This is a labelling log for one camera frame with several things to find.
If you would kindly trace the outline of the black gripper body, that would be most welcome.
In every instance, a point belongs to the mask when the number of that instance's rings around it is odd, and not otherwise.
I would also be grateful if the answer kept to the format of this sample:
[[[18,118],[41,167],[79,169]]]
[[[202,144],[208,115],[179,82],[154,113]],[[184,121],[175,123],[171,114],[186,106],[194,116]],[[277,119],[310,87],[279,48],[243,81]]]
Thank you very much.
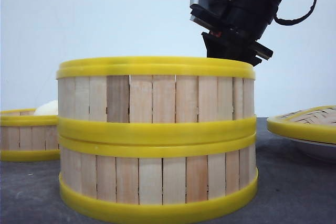
[[[229,59],[242,61],[256,66],[262,59],[268,60],[272,57],[273,51],[257,41],[248,42],[239,40],[237,36],[232,39],[217,37],[212,33],[202,33],[207,58]]]

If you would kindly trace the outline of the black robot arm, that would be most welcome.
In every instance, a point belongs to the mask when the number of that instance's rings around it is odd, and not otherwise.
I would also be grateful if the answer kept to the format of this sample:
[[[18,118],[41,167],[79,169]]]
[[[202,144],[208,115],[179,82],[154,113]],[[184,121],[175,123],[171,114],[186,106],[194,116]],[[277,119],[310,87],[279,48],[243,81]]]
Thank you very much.
[[[204,10],[211,26],[203,33],[207,57],[230,59],[253,66],[272,57],[258,43],[271,24],[281,0],[210,0]]]

